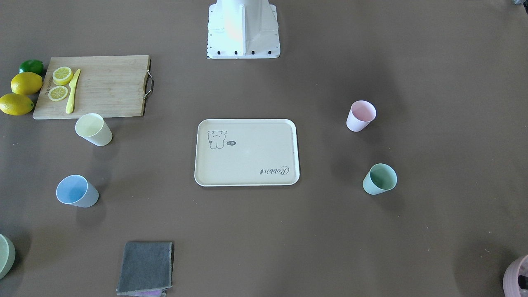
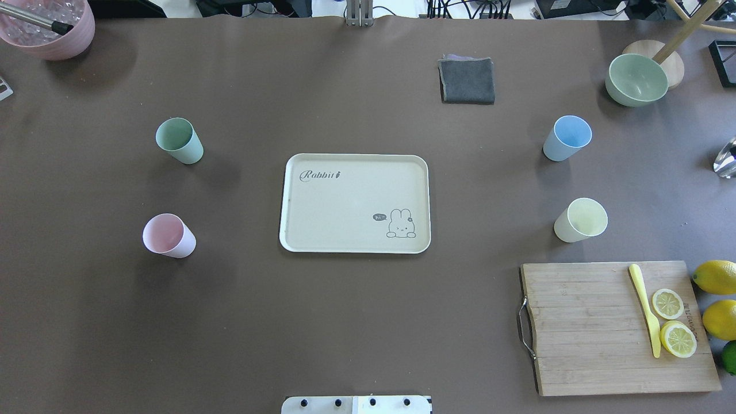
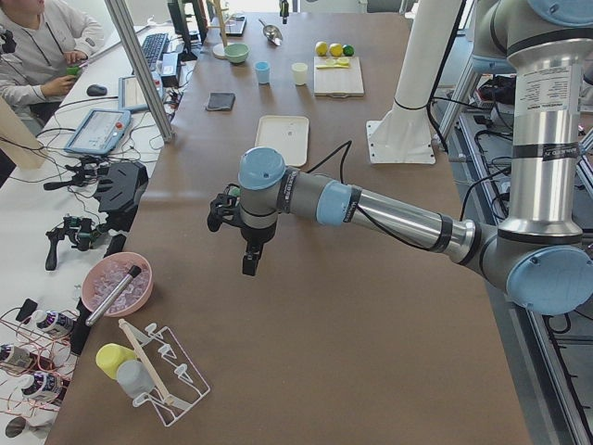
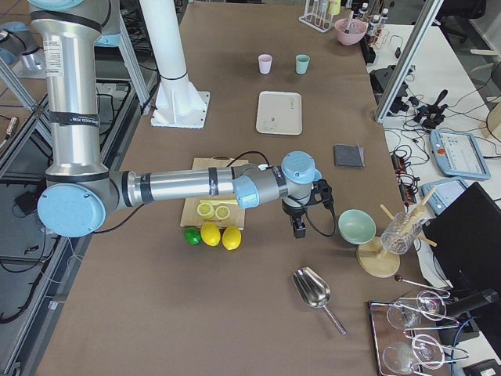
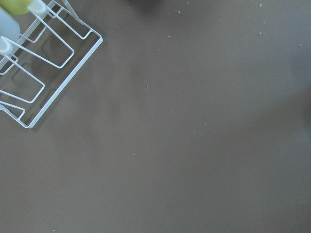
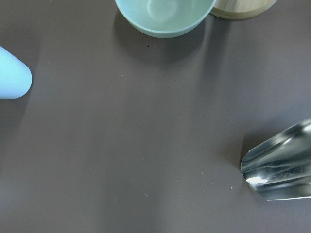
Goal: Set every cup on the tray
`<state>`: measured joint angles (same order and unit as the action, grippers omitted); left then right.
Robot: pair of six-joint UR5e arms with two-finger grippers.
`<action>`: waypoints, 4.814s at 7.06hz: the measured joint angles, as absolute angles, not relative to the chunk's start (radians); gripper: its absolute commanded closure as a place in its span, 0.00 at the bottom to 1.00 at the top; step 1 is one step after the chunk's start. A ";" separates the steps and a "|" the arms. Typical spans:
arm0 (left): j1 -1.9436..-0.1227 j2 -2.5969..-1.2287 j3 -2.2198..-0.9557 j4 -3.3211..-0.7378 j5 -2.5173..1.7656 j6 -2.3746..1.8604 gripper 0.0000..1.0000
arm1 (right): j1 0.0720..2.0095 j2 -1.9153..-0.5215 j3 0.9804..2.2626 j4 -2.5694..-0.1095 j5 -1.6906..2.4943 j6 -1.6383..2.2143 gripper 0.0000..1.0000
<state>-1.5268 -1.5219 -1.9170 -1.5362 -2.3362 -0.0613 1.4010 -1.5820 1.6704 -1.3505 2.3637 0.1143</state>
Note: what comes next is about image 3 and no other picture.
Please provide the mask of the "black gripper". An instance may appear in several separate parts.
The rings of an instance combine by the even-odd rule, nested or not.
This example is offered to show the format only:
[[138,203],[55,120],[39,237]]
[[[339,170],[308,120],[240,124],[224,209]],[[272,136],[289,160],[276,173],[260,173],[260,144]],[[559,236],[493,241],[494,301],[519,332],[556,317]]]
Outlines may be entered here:
[[240,195],[235,197],[229,194],[231,186],[240,188],[238,184],[227,184],[224,190],[210,202],[208,229],[210,232],[217,232],[223,223],[239,228],[247,242],[246,254],[242,260],[242,273],[255,276],[264,245],[275,235],[276,223],[265,229],[249,227],[240,215]]

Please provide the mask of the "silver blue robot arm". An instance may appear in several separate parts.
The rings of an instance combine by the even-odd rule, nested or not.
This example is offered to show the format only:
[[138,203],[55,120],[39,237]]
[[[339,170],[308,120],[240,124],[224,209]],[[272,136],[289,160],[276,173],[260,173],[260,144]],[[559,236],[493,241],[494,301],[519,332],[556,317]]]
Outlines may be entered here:
[[592,261],[572,218],[583,62],[592,50],[588,1],[482,1],[473,57],[506,59],[516,72],[508,217],[492,226],[414,207],[287,166],[254,147],[241,158],[238,196],[219,194],[208,228],[237,227],[254,274],[282,213],[324,225],[357,223],[421,250],[446,254],[481,274],[517,305],[556,315],[592,293]]

